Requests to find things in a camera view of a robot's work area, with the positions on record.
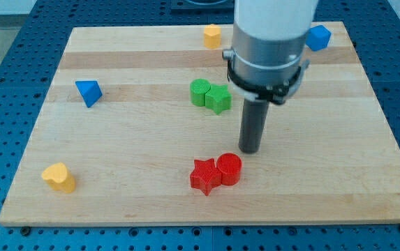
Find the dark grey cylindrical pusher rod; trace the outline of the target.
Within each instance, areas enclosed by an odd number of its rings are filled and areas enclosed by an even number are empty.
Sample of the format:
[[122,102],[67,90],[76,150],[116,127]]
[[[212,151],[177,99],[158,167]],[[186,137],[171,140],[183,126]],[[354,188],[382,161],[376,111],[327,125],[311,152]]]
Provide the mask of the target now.
[[239,134],[239,149],[256,153],[260,148],[269,103],[266,100],[244,100]]

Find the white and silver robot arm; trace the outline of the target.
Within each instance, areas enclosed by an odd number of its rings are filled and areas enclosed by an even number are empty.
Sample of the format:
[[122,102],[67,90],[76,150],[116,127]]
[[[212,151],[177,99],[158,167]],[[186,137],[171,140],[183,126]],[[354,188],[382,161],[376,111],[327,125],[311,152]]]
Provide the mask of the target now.
[[283,105],[299,89],[309,61],[304,46],[318,0],[239,0],[230,48],[222,53],[227,78],[244,97],[239,149],[260,148],[270,104]]

